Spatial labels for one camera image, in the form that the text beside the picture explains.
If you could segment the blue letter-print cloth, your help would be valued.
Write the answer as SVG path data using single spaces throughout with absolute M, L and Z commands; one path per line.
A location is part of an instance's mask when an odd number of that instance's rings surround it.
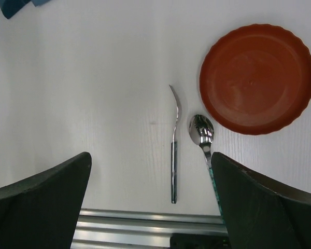
M 10 19 L 29 2 L 32 2 L 35 7 L 38 7 L 49 1 L 50 0 L 0 0 L 0 9 L 4 17 Z

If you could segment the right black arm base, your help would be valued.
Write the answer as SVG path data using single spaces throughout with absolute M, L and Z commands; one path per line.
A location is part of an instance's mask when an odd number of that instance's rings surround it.
M 170 248 L 174 249 L 221 249 L 232 248 L 226 236 L 175 233 L 170 238 Z

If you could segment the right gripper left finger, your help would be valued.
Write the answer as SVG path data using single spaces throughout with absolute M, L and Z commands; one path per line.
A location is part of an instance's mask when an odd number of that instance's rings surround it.
M 0 188 L 0 248 L 70 248 L 91 173 L 82 152 Z

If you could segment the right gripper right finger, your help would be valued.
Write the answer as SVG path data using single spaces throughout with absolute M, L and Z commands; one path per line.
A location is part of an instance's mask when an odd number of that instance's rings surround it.
M 311 193 L 219 152 L 211 168 L 232 248 L 311 248 Z

